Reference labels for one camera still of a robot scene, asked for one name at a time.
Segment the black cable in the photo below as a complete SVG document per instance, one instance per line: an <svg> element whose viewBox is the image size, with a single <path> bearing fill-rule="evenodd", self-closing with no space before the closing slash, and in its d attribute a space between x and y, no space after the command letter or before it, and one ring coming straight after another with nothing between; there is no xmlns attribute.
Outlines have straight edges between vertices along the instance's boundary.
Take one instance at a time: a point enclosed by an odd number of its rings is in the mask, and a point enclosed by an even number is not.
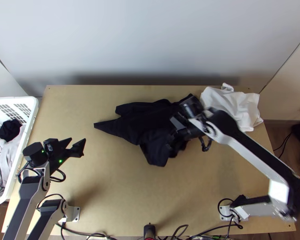
<svg viewBox="0 0 300 240"><path fill-rule="evenodd" d="M236 212L231 211L232 213L231 213L230 215L228 215L228 216L227 216L227 215L223 215L223 214L220 212L220 204L221 204L223 201L225 201L225 200L229 200L229 201L232 201L232 202L233 202L233 200L230 199L230 198L223 198L222 200L220 200L220 201L218 202L218 212L220 213L220 215L222 215L222 216L225 217L225 218L231 217L229 224L227 224L227 225L222 225L222 226L218 226L218 227L211 228L211 229L208 229L208 230L203 231L203 232L201 232L201 233L199 233L199 234L197 234L197 235L194 235L194 236L189 237L189 240L194 239L194 238L196 238L196 237L200 237L200 236L202 236L202 235L204 235L204 234L206 234L206 233L208 233L208 232L211 232L211 231L213 231L213 230L216 230L216 229L220 229L220 228L228 228L227 235L226 235L226 237L224 238L224 240L225 240L225 239L227 239L227 237L229 236L229 233L230 233L230 227L236 226L236 227L239 228L239 229L243 229L243 226L240 225L240 224L238 224L238 223L236 223L236 222L234 222L234 224L232 224L232 220L233 220L233 218L235 217L234 214L236 214L236 216L238 217L238 219L240 219L239 216L238 216L238 214L237 214Z"/></svg>
<svg viewBox="0 0 300 240"><path fill-rule="evenodd" d="M18 182L21 183L22 180L21 180L21 173L24 171L24 170L29 170L31 172L34 172L35 174L37 174L37 176L40 176L40 173L38 173L36 170L32 169L32 168L23 168L19 173L18 173Z"/></svg>
<svg viewBox="0 0 300 240"><path fill-rule="evenodd" d="M60 179L60 178L56 178L54 176L50 176L50 181L52 181L52 182L63 182L66 179L66 174L63 171L59 170L59 169L57 169L56 171L61 173L63 178Z"/></svg>
<svg viewBox="0 0 300 240"><path fill-rule="evenodd" d="M283 140L283 142L282 142L282 144L280 145L280 147L274 149L273 151L279 150L279 149L283 146L283 144L286 142L286 140L287 140L290 136L291 136L291 133L289 133L289 134L286 136L286 138Z"/></svg>
<svg viewBox="0 0 300 240"><path fill-rule="evenodd" d="M224 198L224 199L221 199L221 200L218 202L218 212L219 212L219 214L220 214L221 216L223 216L223 217L225 217L225 218L229 218L229 217L231 217L233 214L230 214L230 215L226 216L226 215L223 215L223 214L220 212L220 209L222 208L222 207L220 207L220 204L221 204L223 201L225 201L225 200L229 200L229 201L233 202L233 200L230 199L230 198Z"/></svg>
<svg viewBox="0 0 300 240"><path fill-rule="evenodd" d="M20 169L20 171L18 172L17 174L17 177L18 177L18 182L21 183L21 173L22 171L29 165L29 162L27 161L26 164Z"/></svg>
<svg viewBox="0 0 300 240"><path fill-rule="evenodd" d="M201 233L199 233L199 234L197 234L197 235L194 235L194 236L191 236L189 239L193 239L193 238L195 238L195 237L200 237L200 236L202 236L202 235L204 235L204 234L206 234L206 233L208 233L208 232L211 232L211 231L213 231L213 230L217 230L217 229L219 229L219 228L228 228L228 227L232 227L232 226L236 226L237 228L239 228L239 229L243 229L243 226L242 225L240 225L240 224L237 224L236 222L234 223L234 224L227 224L227 225L222 225L222 226L218 226L218 227L215 227L215 228L211 228L211 229L208 229L208 230L206 230L206 231L203 231L203 232L201 232Z"/></svg>
<svg viewBox="0 0 300 240"><path fill-rule="evenodd" d="M86 237L93 237L93 236L96 236L96 237L101 237L101 238L108 238L108 239L110 239L110 240L117 240L117 239L115 239L115 238L113 238L113 237L110 237L110 236L107 236L107 235L105 235L105 234L102 234L102 233L93 233L93 234L89 234L89 233L84 233L84 232L77 232L77 231L74 231L74 230L71 230L71 229L69 229L69 228L66 228L66 223L64 223L64 226L62 226L62 225L60 225L59 223L56 223L56 225L58 226L58 227L62 227L62 230L66 230L66 231L68 231L68 232L71 232L71 233L73 233L73 234L77 234L77 235L80 235L80 236L86 236Z"/></svg>
<svg viewBox="0 0 300 240"><path fill-rule="evenodd" d="M227 231L227 235L226 237L223 239L223 240L226 240L229 236L229 233L230 233L230 227L231 227L231 223L232 223L232 220L234 218L234 215L232 215L231 219L230 219L230 222L229 222L229 227L228 227L228 231Z"/></svg>
<svg viewBox="0 0 300 240"><path fill-rule="evenodd" d="M60 228L60 236L61 236L62 240L65 240L65 239L64 239L64 236L63 236L63 233L62 233L62 230L63 230L63 227L64 227L65 224L66 224L66 223L63 222L62 225L61 225L61 228Z"/></svg>
<svg viewBox="0 0 300 240"><path fill-rule="evenodd" d="M286 148L286 144L287 144L288 140L289 140L289 138L288 138L288 139L286 140L286 142L284 143L284 146L283 146L282 152L281 152L281 154L280 154L280 156L279 156L278 158L281 158L281 156L283 155L283 153L284 153L284 149Z"/></svg>
<svg viewBox="0 0 300 240"><path fill-rule="evenodd" d="M280 145L280 147L274 149L273 151L279 150L283 145L284 145L284 148L285 148L285 146L286 146L286 144L287 144L287 141L289 140L291 134L292 134L292 132L290 132L290 133L286 136L286 138L283 140L283 142L282 142L282 144Z"/></svg>
<svg viewBox="0 0 300 240"><path fill-rule="evenodd" d="M38 204L37 204L37 207L36 209L38 210L40 207L40 204L43 202L43 200L45 200L46 198L49 198L51 196L59 196L61 199L64 199L63 196L61 194L58 194L58 193L54 193L54 194L50 194L48 196L45 196Z"/></svg>
<svg viewBox="0 0 300 240"><path fill-rule="evenodd" d="M95 232L90 234L90 236L88 236L86 240L89 240L91 237L105 238L107 236L102 233Z"/></svg>
<svg viewBox="0 0 300 240"><path fill-rule="evenodd" d="M184 225L178 226L177 229L174 231L173 235L171 236L170 240L175 240L175 239L181 237L182 234L184 234L184 232L187 230L188 226L189 226L188 224L184 224ZM177 232L178 232L181 228L184 228L184 230L176 237Z"/></svg>

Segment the laundry basket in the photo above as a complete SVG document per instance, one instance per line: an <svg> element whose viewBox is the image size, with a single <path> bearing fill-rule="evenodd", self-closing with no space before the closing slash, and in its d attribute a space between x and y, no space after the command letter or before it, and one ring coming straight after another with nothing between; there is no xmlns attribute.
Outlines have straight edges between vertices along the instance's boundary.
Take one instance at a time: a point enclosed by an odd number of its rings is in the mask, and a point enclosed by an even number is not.
<svg viewBox="0 0 300 240"><path fill-rule="evenodd" d="M16 182L16 173L19 170L23 157L22 150L28 143L37 112L38 100L35 97L0 98L0 127L3 122L13 119L17 119L22 125L26 125L24 133L20 139L20 144L10 170L6 187L3 194L0 196L0 204L9 199L11 196Z"/></svg>

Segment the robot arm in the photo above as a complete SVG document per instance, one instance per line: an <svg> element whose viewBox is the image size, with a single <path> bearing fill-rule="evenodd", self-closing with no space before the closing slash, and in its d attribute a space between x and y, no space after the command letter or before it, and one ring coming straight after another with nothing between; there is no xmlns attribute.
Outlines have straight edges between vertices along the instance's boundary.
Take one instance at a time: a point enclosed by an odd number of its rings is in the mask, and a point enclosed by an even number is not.
<svg viewBox="0 0 300 240"><path fill-rule="evenodd" d="M24 171L28 169L37 173L37 176L24 176L19 189L20 201L12 216L10 224L4 234L4 240L24 240L37 204L42 201L50 188L50 177L70 157L80 158L86 139L75 143L72 148L66 149L71 138L58 141L49 138L35 142L23 150L28 161ZM28 239L48 239L55 223L77 222L80 208L68 206L62 199L46 200L40 207L40 218L33 228Z"/></svg>
<svg viewBox="0 0 300 240"><path fill-rule="evenodd" d="M296 220L300 213L300 178L291 168L241 132L236 121L225 111L211 109L212 116L206 117L201 103L194 96L180 106L180 114L192 124L185 127L188 136L195 132L192 129L195 127L210 140L229 145L270 180L267 196L247 198L240 195L232 204L220 208L221 220L230 220L231 212L237 218L234 220L273 215L284 220ZM198 137L198 133L193 134L193 137Z"/></svg>

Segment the wooden table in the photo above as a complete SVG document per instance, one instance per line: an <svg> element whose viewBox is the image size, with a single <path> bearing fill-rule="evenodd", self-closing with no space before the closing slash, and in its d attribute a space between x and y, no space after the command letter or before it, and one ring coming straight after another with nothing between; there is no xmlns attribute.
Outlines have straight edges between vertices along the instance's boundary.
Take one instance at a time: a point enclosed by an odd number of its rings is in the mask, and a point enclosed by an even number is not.
<svg viewBox="0 0 300 240"><path fill-rule="evenodd" d="M73 206L81 207L80 220L67 227L81 232L105 231L112 236L142 236L143 226L156 225L159 236L172 235L189 224L186 235L224 225L217 211L222 198L240 194L263 196L268 179L229 146L213 142L202 152L192 140L164 168L147 163L141 149L126 140L93 127L93 123L117 118L117 105L153 102L162 98L178 101L189 93L197 97L205 86L47 86L29 139L43 142L72 137L71 144L86 138L84 157L70 158L61 166L63 183L51 183L48 194L60 193ZM247 88L237 88L247 92ZM248 133L272 151L264 124ZM19 201L15 184L3 231ZM35 213L29 229L37 221ZM294 231L294 223L279 218L251 217L243 230L231 234ZM225 234L226 228L212 234ZM52 234L59 235L55 227Z"/></svg>

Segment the white wall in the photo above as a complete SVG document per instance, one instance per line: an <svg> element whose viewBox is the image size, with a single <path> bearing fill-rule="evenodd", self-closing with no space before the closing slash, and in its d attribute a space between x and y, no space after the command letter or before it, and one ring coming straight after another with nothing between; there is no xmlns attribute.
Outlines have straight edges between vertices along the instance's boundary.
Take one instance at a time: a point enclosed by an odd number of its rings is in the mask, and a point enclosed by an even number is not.
<svg viewBox="0 0 300 240"><path fill-rule="evenodd" d="M260 94L262 118L300 120L300 46Z"/></svg>
<svg viewBox="0 0 300 240"><path fill-rule="evenodd" d="M259 92L299 42L300 0L0 1L0 58L37 96L109 73L230 77Z"/></svg>
<svg viewBox="0 0 300 240"><path fill-rule="evenodd" d="M0 97L27 96L11 74L0 63Z"/></svg>

